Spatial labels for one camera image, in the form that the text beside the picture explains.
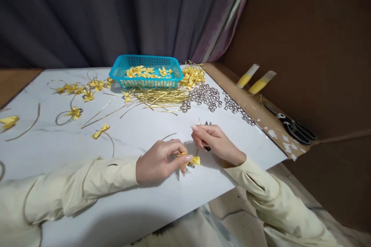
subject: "scissors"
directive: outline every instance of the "scissors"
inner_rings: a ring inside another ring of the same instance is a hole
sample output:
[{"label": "scissors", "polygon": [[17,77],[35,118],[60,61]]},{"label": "scissors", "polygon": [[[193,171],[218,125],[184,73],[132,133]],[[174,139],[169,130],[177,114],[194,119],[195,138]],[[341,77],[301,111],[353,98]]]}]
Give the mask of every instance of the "scissors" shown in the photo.
[{"label": "scissors", "polygon": [[310,145],[311,140],[317,140],[317,136],[305,125],[289,119],[284,114],[277,112],[277,110],[269,104],[267,101],[262,101],[263,105],[277,116],[277,118],[283,123],[287,133],[299,143],[303,145]]},{"label": "scissors", "polygon": [[205,149],[206,149],[207,151],[210,151],[210,150],[211,150],[211,148],[209,148],[209,147],[205,147]]}]

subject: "yellow glue bottle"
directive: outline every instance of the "yellow glue bottle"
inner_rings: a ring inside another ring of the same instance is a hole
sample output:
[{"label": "yellow glue bottle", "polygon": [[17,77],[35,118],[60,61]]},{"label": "yellow glue bottle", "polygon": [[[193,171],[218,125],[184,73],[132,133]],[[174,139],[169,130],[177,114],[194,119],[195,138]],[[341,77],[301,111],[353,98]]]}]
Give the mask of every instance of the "yellow glue bottle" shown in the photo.
[{"label": "yellow glue bottle", "polygon": [[251,77],[254,75],[254,73],[258,70],[260,66],[258,64],[253,64],[250,69],[240,78],[240,80],[237,82],[237,87],[243,88],[245,85],[250,81]]},{"label": "yellow glue bottle", "polygon": [[276,75],[274,71],[268,71],[261,79],[255,82],[250,88],[249,92],[253,95],[258,93],[266,84]]}]

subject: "person's left hand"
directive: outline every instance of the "person's left hand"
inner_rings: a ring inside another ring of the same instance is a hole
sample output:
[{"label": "person's left hand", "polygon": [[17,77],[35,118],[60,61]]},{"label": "person's left hand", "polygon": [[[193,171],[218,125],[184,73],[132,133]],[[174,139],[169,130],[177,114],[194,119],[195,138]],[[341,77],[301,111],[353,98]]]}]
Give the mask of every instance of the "person's left hand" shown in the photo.
[{"label": "person's left hand", "polygon": [[179,139],[172,139],[168,142],[157,141],[136,162],[137,183],[153,183],[169,177],[175,170],[192,160],[192,155],[182,155],[176,157],[172,162],[167,162],[169,155],[181,154],[182,152],[188,154],[186,147]]}]

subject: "hand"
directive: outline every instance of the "hand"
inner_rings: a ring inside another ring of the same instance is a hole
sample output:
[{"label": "hand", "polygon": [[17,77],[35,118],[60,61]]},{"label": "hand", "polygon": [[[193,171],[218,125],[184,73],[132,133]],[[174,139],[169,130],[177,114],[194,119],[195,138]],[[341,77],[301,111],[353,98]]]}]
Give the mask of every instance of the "hand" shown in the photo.
[{"label": "hand", "polygon": [[136,162],[137,183],[153,183],[169,177],[176,169],[180,169],[192,160],[192,155],[182,155],[176,157],[172,162],[167,162],[169,155],[181,154],[182,152],[188,153],[179,139],[172,139],[168,142],[157,141]]},{"label": "hand", "polygon": [[193,125],[192,138],[197,148],[210,147],[221,159],[239,166],[246,161],[246,154],[240,151],[217,125]]}]

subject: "sleeve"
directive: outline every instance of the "sleeve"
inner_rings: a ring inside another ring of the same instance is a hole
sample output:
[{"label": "sleeve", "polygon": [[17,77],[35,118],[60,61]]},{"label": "sleeve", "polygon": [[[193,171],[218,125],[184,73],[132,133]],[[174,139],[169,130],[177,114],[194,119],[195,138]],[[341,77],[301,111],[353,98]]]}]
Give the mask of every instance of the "sleeve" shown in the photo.
[{"label": "sleeve", "polygon": [[291,189],[249,158],[225,171],[247,191],[247,197],[265,223],[269,246],[339,246],[317,216]]},{"label": "sleeve", "polygon": [[69,164],[0,183],[0,246],[40,246],[46,220],[71,216],[106,194],[134,185],[138,157]]}]

